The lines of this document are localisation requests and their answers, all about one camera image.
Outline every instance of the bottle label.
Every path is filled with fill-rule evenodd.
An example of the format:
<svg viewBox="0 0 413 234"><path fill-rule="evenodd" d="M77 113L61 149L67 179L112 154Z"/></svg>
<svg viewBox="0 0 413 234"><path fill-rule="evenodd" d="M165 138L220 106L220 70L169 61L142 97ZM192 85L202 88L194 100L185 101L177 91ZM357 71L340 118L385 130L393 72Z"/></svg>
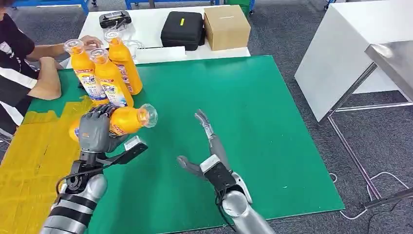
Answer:
<svg viewBox="0 0 413 234"><path fill-rule="evenodd" d="M126 73L126 68L125 65L123 64L116 64L117 68L120 71L120 74L122 74L122 80L126 84L126 87L128 88L129 92L132 93L132 86L131 83L129 82L128 74Z"/></svg>
<svg viewBox="0 0 413 234"><path fill-rule="evenodd" d="M92 69L75 70L77 77L85 88L91 100L101 101L106 99L102 85L96 82L96 77L91 73Z"/></svg>
<svg viewBox="0 0 413 234"><path fill-rule="evenodd" d="M113 105L120 107L127 106L126 99L123 95L122 90L116 87L113 82L113 79L103 79L100 81L100 84L102 85L103 90L105 91L105 94L108 97L109 101Z"/></svg>
<svg viewBox="0 0 413 234"><path fill-rule="evenodd" d="M123 136L127 134L127 132L123 131L119 126L116 124L111 124L110 129L109 129L109 135L116 137L116 136Z"/></svg>

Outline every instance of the clear bottle cap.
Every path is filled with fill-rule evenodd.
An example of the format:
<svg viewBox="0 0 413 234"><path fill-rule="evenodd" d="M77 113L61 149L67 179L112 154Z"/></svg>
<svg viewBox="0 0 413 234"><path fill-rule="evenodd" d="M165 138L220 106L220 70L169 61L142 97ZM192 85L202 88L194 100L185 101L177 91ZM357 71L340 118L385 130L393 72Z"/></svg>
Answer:
<svg viewBox="0 0 413 234"><path fill-rule="evenodd" d="M77 55L83 52L84 44L79 39L70 39L64 43L64 50L71 54Z"/></svg>
<svg viewBox="0 0 413 234"><path fill-rule="evenodd" d="M122 34L117 30L109 30L105 33L105 41L109 44L119 44L121 40Z"/></svg>
<svg viewBox="0 0 413 234"><path fill-rule="evenodd" d="M142 125L151 128L158 122L158 112L151 104L143 104L138 109L138 119Z"/></svg>
<svg viewBox="0 0 413 234"><path fill-rule="evenodd" d="M106 63L109 59L108 51L102 48L92 49L90 51L90 60L96 64Z"/></svg>

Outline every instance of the robotic arm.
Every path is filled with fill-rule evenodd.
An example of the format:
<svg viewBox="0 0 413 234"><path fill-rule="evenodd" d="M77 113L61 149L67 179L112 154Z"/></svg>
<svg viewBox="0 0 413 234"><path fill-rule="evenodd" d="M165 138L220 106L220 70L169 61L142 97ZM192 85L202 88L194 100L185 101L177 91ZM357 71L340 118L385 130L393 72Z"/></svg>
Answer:
<svg viewBox="0 0 413 234"><path fill-rule="evenodd" d="M116 107L101 105L82 116L79 128L80 157L73 162L68 176L56 185L57 198L40 230L41 234L82 234L87 229L108 182L103 169L126 164L148 147L137 136L125 142L125 152L106 157L127 136L109 137L109 117ZM65 181L59 191L58 186Z"/></svg>
<svg viewBox="0 0 413 234"><path fill-rule="evenodd" d="M148 148L134 136L125 142L125 152L106 157L105 152L112 152L126 138L109 137L109 117L115 109L109 104L101 105L82 116L79 160L73 162L70 174L58 181L58 196L43 224L41 234L83 234L108 186L103 170L115 164L126 164ZM222 213L224 211L232 218L238 233L275 234L268 223L252 209L248 188L243 179L231 170L224 147L205 114L199 110L195 117L204 127L211 156L200 165L189 162L184 156L179 156L178 162L184 169L208 180L214 186L216 204L221 215L226 219ZM62 181L65 183L59 191L58 186Z"/></svg>
<svg viewBox="0 0 413 234"><path fill-rule="evenodd" d="M200 121L208 137L211 156L200 165L189 162L185 156L178 156L177 160L181 167L208 180L214 186L218 209L224 219L222 209L232 218L236 226L235 232L275 234L264 218L251 207L252 198L248 188L240 175L231 170L224 147L206 115L198 110L195 117Z"/></svg>

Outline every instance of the green table mat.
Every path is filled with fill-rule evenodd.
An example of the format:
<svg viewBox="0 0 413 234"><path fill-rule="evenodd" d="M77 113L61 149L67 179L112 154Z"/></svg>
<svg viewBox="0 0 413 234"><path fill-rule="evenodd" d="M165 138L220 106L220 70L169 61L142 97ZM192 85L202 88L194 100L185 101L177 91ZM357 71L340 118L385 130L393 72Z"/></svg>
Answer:
<svg viewBox="0 0 413 234"><path fill-rule="evenodd" d="M271 56L137 67L144 89L133 97L135 107L152 104L158 123L138 132L149 146L146 152L104 172L109 187L89 234L169 233L224 224L212 186L176 161L178 155L196 163L209 157L206 135L194 117L198 108L209 117L263 217L344 209ZM85 95L72 70L59 74L62 98L34 100L30 110L52 109L59 116L65 102Z"/></svg>

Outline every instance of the orange detergent bottle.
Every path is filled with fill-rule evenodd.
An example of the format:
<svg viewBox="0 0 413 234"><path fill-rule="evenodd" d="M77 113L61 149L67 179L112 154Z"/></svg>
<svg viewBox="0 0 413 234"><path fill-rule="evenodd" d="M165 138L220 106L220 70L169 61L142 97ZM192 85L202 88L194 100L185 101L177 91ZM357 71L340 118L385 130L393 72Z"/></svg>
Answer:
<svg viewBox="0 0 413 234"><path fill-rule="evenodd" d="M122 80L117 66L109 60L108 51L101 48L91 50L90 59L95 64L95 75L109 101L115 106L133 107L133 99Z"/></svg>
<svg viewBox="0 0 413 234"><path fill-rule="evenodd" d="M116 30L107 31L105 33L105 40L109 43L109 59L120 70L122 79L129 92L132 95L138 94L142 90L142 81L129 49L121 40L120 32Z"/></svg>
<svg viewBox="0 0 413 234"><path fill-rule="evenodd" d="M158 113L150 104L144 104L139 109L133 107L120 107L111 116L109 127L110 136L122 136L136 133L140 128L151 128L158 121ZM70 137L78 141L80 119L74 121L69 128Z"/></svg>
<svg viewBox="0 0 413 234"><path fill-rule="evenodd" d="M108 103L100 82L94 75L94 63L85 52L83 42L71 39L64 43L64 49L72 57L72 67L90 99L97 105Z"/></svg>

